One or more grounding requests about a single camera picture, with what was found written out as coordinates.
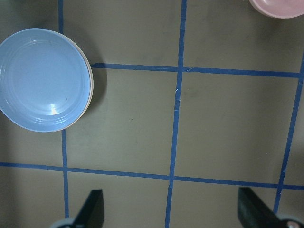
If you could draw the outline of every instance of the metal screw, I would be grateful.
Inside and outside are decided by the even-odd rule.
[[[288,221],[287,222],[287,227],[288,228],[300,228],[300,225],[294,221]]]

